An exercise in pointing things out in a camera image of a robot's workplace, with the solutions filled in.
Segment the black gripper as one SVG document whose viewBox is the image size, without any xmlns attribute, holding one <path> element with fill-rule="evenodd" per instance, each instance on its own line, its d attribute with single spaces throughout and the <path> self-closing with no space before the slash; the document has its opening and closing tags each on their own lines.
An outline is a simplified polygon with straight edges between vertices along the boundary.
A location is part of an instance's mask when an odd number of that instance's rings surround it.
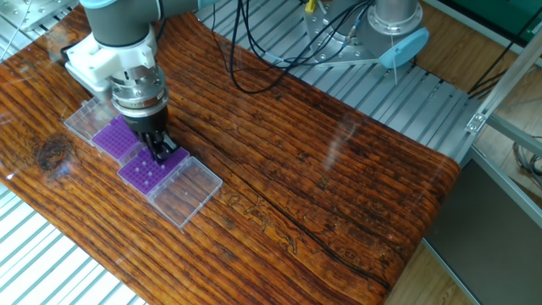
<svg viewBox="0 0 542 305">
<path fill-rule="evenodd" d="M 137 139 L 145 144 L 152 158 L 159 164 L 166 161 L 179 148 L 179 144 L 166 131 L 168 120 L 167 107 L 147 117 L 124 117 L 124 122 L 135 133 Z M 157 135 L 157 143 L 153 137 L 155 132 L 161 132 Z"/>
</svg>

